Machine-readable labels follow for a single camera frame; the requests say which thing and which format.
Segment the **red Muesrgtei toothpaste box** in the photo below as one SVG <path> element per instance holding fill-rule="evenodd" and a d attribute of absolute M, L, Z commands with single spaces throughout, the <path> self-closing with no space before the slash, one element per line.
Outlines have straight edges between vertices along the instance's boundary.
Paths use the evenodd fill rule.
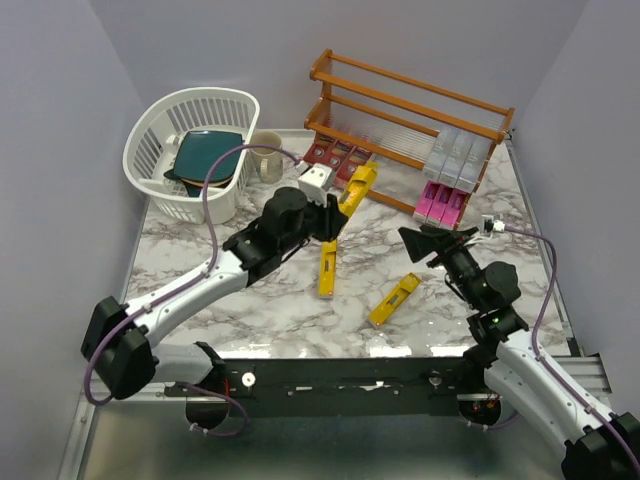
<path fill-rule="evenodd" d="M 334 184 L 344 188 L 359 166 L 365 165 L 371 158 L 372 153 L 360 147 L 352 147 L 341 163 L 335 177 Z"/>

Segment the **red 3D toothpaste box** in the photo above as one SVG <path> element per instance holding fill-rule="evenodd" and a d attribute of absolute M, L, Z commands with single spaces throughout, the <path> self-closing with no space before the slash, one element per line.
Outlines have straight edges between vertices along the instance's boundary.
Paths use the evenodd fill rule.
<path fill-rule="evenodd" d="M 339 140 L 334 140 L 327 149 L 326 163 L 337 173 L 352 153 L 354 145 Z"/>

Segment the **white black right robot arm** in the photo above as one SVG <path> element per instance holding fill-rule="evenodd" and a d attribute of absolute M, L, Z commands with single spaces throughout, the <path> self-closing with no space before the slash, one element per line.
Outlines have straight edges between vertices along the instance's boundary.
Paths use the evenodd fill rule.
<path fill-rule="evenodd" d="M 462 384 L 506 400 L 553 449 L 565 478 L 638 478 L 638 420 L 599 401 L 545 351 L 513 307 L 521 296 L 515 266 L 482 267 L 472 256 L 478 231 L 399 230 L 411 261 L 444 268 L 447 286 L 473 312 L 467 322 L 476 344 L 463 355 Z"/>

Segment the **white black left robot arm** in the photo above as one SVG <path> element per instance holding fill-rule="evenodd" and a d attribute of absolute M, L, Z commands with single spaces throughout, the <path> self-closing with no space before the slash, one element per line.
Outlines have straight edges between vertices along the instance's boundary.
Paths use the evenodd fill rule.
<path fill-rule="evenodd" d="M 271 274 L 310 240 L 335 240 L 354 210 L 329 194 L 319 205 L 295 187 L 281 187 L 262 214 L 214 248 L 209 260 L 164 287 L 121 303 L 109 296 L 92 312 L 80 351 L 83 385 L 98 376 L 112 399 L 126 399 L 157 377 L 156 348 L 207 306 Z"/>

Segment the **yellow Curaprox box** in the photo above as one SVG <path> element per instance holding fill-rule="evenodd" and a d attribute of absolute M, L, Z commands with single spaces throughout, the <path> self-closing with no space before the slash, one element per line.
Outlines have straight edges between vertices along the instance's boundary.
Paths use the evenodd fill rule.
<path fill-rule="evenodd" d="M 338 198 L 340 212 L 351 218 L 361 201 L 368 194 L 378 174 L 378 164 L 373 161 L 358 166 L 352 174 L 341 196 Z"/>
<path fill-rule="evenodd" d="M 330 298 L 334 294 L 337 264 L 337 241 L 324 242 L 321 248 L 318 295 Z"/>
<path fill-rule="evenodd" d="M 369 321 L 376 327 L 383 325 L 420 285 L 421 279 L 414 273 L 405 275 L 369 314 Z"/>

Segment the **silver toothpaste box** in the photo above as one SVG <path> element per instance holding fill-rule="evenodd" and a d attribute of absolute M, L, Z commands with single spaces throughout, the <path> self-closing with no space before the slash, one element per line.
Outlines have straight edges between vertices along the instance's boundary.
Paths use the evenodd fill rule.
<path fill-rule="evenodd" d="M 451 151 L 441 169 L 438 181 L 440 184 L 454 188 L 465 160 L 469 154 L 475 135 L 460 130 L 454 140 Z"/>
<path fill-rule="evenodd" d="M 459 173 L 455 185 L 456 189 L 466 193 L 474 191 L 491 144 L 492 142 L 488 138 L 482 136 L 475 137 Z"/>
<path fill-rule="evenodd" d="M 428 181 L 436 182 L 438 180 L 458 133 L 457 128 L 450 126 L 443 126 L 440 129 L 422 169 L 422 173 Z"/>

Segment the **pink Curaprox box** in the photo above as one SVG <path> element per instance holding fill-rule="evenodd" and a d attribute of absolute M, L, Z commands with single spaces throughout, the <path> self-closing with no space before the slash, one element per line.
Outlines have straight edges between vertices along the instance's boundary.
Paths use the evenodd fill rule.
<path fill-rule="evenodd" d="M 455 230 L 466 205 L 468 194 L 464 191 L 454 189 L 451 192 L 447 206 L 440 221 L 440 227 L 448 230 Z"/>
<path fill-rule="evenodd" d="M 444 217 L 450 198 L 454 193 L 454 189 L 447 185 L 440 185 L 433 199 L 431 208 L 427 215 L 426 223 L 438 227 Z"/>
<path fill-rule="evenodd" d="M 413 218 L 422 223 L 426 223 L 429 218 L 429 214 L 436 203 L 438 191 L 441 185 L 437 182 L 428 181 L 418 203 L 416 204 L 413 212 Z"/>

